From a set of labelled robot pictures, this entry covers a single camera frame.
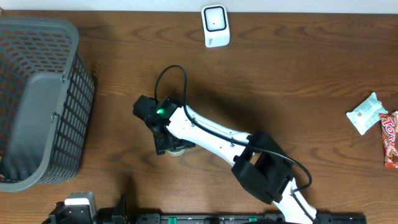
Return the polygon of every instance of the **white wall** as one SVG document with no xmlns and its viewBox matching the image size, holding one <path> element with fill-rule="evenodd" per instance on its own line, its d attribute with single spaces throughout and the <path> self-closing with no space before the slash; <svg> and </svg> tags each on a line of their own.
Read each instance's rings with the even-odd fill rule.
<svg viewBox="0 0 398 224">
<path fill-rule="evenodd" d="M 3 9 L 188 11 L 221 3 L 229 12 L 398 13 L 398 0 L 1 0 Z"/>
</svg>

